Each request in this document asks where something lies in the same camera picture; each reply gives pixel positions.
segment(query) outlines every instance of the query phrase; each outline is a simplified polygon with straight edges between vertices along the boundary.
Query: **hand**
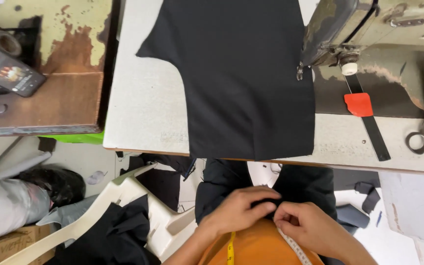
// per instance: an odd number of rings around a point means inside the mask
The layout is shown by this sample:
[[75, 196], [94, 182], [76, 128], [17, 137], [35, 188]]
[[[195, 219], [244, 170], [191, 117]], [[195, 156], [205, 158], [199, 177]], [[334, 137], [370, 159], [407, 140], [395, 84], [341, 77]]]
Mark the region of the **hand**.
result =
[[283, 202], [274, 214], [274, 223], [297, 244], [346, 264], [352, 263], [351, 254], [367, 253], [359, 241], [311, 202]]
[[199, 229], [206, 227], [216, 236], [251, 227], [257, 220], [275, 211], [272, 202], [263, 202], [251, 208], [251, 203], [262, 199], [280, 199], [281, 195], [268, 187], [250, 187], [234, 190], [215, 211], [206, 216]]

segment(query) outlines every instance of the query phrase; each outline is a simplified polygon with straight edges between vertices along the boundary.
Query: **white knob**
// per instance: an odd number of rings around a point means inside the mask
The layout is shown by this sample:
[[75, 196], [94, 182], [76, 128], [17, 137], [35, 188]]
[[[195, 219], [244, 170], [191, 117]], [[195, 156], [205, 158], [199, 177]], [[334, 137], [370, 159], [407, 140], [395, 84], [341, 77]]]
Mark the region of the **white knob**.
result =
[[341, 72], [343, 75], [354, 75], [358, 72], [357, 63], [348, 63], [341, 67]]

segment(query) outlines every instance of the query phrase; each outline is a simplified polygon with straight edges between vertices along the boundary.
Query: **white table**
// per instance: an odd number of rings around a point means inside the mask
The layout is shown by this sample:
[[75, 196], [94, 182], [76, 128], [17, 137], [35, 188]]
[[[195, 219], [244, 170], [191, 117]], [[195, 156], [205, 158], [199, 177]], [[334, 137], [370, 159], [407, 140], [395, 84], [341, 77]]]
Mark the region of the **white table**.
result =
[[[104, 135], [105, 148], [150, 153], [189, 154], [184, 86], [168, 62], [138, 58], [162, 0], [126, 1], [120, 45]], [[405, 146], [421, 119], [375, 118], [391, 160], [379, 162], [360, 118], [317, 114], [313, 155], [283, 161], [424, 173], [424, 155]]]

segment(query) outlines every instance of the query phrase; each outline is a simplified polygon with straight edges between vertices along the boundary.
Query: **black pants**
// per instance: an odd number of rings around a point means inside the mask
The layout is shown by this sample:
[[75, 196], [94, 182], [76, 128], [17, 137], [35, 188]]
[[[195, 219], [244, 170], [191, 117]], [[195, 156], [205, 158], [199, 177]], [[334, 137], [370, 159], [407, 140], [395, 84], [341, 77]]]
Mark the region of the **black pants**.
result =
[[[252, 186], [248, 166], [244, 161], [208, 159], [204, 182], [196, 194], [196, 222], [217, 208], [233, 190]], [[336, 201], [333, 190], [333, 170], [324, 167], [284, 165], [274, 190], [282, 199], [274, 201], [313, 202], [336, 220]]]

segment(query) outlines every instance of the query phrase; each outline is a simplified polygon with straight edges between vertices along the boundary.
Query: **wooden table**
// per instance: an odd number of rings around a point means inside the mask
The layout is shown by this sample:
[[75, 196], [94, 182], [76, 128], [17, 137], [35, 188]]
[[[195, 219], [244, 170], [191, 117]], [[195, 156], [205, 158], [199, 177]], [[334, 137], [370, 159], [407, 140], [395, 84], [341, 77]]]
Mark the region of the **wooden table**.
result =
[[[178, 70], [165, 61], [135, 56], [153, 27], [161, 4], [162, 0], [127, 1], [125, 13], [129, 15], [123, 20], [105, 148], [189, 155], [186, 99]], [[381, 72], [387, 72], [384, 66], [379, 67]], [[274, 162], [424, 172], [424, 155], [415, 155], [405, 146], [405, 137], [417, 130], [423, 120], [376, 117], [376, 121], [392, 160], [377, 160], [360, 118], [317, 113], [313, 155]]]
[[0, 96], [0, 136], [103, 130], [120, 1], [6, 0], [0, 27], [42, 16], [40, 65], [47, 82], [30, 98]]

